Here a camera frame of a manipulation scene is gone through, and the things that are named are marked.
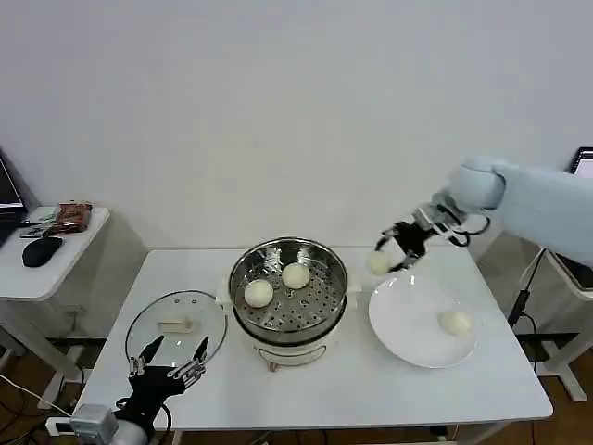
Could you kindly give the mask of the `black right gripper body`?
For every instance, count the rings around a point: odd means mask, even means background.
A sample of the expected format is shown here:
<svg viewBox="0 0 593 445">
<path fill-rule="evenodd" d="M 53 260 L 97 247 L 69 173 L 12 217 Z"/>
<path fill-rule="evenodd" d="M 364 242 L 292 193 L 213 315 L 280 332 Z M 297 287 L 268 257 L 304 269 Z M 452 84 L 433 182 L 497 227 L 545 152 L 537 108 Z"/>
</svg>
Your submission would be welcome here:
<svg viewBox="0 0 593 445">
<path fill-rule="evenodd" d="M 426 241 L 437 235 L 434 229 L 425 230 L 416 222 L 397 222 L 393 230 L 393 237 L 400 249 L 406 255 L 413 256 L 424 256 L 426 252 Z"/>
</svg>

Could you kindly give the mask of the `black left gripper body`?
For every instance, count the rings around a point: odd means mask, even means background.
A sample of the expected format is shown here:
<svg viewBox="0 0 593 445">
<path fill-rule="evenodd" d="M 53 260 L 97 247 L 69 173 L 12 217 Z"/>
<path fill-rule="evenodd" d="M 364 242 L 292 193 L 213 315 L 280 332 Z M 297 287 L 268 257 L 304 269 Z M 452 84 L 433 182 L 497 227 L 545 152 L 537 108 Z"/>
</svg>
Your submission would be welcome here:
<svg viewBox="0 0 593 445">
<path fill-rule="evenodd" d="M 147 366 L 141 375 L 129 377 L 132 394 L 121 409 L 127 420 L 155 420 L 163 403 L 184 393 L 184 383 L 170 375 L 170 366 Z"/>
</svg>

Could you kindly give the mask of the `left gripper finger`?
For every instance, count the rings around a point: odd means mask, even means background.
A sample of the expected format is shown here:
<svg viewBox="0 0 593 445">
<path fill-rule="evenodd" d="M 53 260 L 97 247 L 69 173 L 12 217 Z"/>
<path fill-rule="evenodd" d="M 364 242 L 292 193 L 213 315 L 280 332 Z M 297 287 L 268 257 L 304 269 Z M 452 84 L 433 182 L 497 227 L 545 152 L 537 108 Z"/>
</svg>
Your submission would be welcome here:
<svg viewBox="0 0 593 445">
<path fill-rule="evenodd" d="M 167 377 L 191 387 L 206 372 L 209 337 L 204 337 L 191 360 L 167 373 Z"/>
<path fill-rule="evenodd" d="M 160 335 L 155 340 L 145 345 L 137 357 L 131 357 L 129 360 L 129 376 L 137 376 L 144 373 L 145 368 L 151 363 L 157 354 L 163 340 L 164 336 Z"/>
</svg>

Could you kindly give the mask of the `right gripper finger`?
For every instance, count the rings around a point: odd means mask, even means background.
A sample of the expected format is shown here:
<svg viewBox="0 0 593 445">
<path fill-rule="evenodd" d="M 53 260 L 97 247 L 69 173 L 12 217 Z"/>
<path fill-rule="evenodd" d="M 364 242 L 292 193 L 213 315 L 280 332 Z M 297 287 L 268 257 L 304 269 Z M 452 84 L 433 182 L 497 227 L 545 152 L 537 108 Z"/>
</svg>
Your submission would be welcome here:
<svg viewBox="0 0 593 445">
<path fill-rule="evenodd" d="M 391 272 L 395 273 L 401 270 L 408 270 L 413 267 L 423 256 L 423 253 L 418 254 L 410 250 L 405 254 L 402 261 L 391 268 Z"/>
<path fill-rule="evenodd" d="M 401 251 L 404 251 L 401 245 L 401 228 L 403 222 L 396 222 L 381 232 L 381 237 L 375 244 L 376 251 L 383 251 L 385 247 L 392 243 L 395 244 Z"/>
</svg>

